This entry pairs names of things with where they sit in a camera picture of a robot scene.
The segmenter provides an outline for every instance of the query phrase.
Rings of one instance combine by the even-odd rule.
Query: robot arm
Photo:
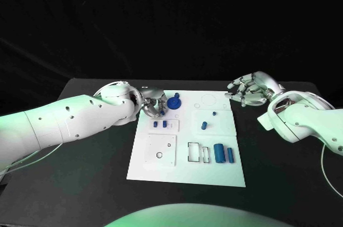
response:
[[[231,89],[239,85],[238,92],[225,96],[245,105],[261,106],[267,100],[267,113],[258,121],[267,130],[276,129],[291,143],[309,135],[316,136],[329,149],[343,155],[343,109],[335,110],[332,104],[310,92],[287,91],[264,72],[255,72],[234,80]]]
[[[36,109],[0,117],[0,172],[25,155],[136,121],[140,109],[152,117],[167,112],[167,98],[157,88],[110,83],[94,96],[62,99]]]

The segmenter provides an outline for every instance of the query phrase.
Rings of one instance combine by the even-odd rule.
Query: white board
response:
[[[156,119],[141,111],[127,179],[245,187],[235,121],[229,99],[225,98],[227,92],[176,90],[165,92],[169,98],[179,92],[182,106],[178,110],[169,109],[165,117],[159,118],[159,124],[163,120],[179,120],[179,129],[153,129],[150,126]],[[206,130],[199,127],[203,121],[208,122]],[[157,151],[149,149],[150,134],[176,137],[175,164],[170,166],[146,162],[147,153],[154,154]],[[199,162],[188,161],[189,142],[199,143]],[[225,147],[227,162],[222,164],[215,162],[214,145],[218,143]],[[203,147],[209,148],[209,163],[203,163]],[[228,148],[234,151],[234,164],[229,163]]]

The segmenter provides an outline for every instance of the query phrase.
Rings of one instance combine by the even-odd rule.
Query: short blue cylinder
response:
[[[227,160],[225,160],[222,144],[215,144],[215,158],[216,158],[216,163],[219,163],[219,164],[225,163]]]
[[[203,123],[202,123],[202,129],[203,129],[203,130],[206,129],[206,126],[208,126],[208,122],[203,122]]]
[[[232,148],[228,148],[228,155],[229,155],[229,163],[232,164],[234,161],[234,154],[232,154]]]

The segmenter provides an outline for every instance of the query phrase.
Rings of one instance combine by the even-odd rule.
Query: black table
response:
[[[116,80],[72,79],[59,99],[92,95]],[[227,90],[228,81],[129,80],[165,90]],[[314,84],[283,82],[288,90],[319,94]],[[0,224],[97,227],[147,207],[202,203],[248,210],[294,226],[343,226],[343,199],[326,183],[322,142],[291,144],[257,117],[261,107],[232,102],[247,188],[127,180],[137,121],[67,143],[39,163],[13,173],[0,196]],[[51,152],[46,148],[38,157]],[[343,192],[343,157],[325,152],[332,184]]]

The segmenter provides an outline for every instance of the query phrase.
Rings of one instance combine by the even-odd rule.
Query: robotic hand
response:
[[[267,113],[257,118],[267,130],[276,129],[291,143],[313,135],[335,153],[343,155],[343,109],[336,110],[310,92],[287,91],[261,71],[234,80],[228,88],[237,85],[237,93],[225,96],[241,102],[242,107],[261,106],[270,100]]]
[[[2,171],[20,157],[134,121],[140,109],[150,117],[167,112],[165,91],[136,89],[127,82],[107,84],[94,96],[62,99],[36,109],[0,117]]]

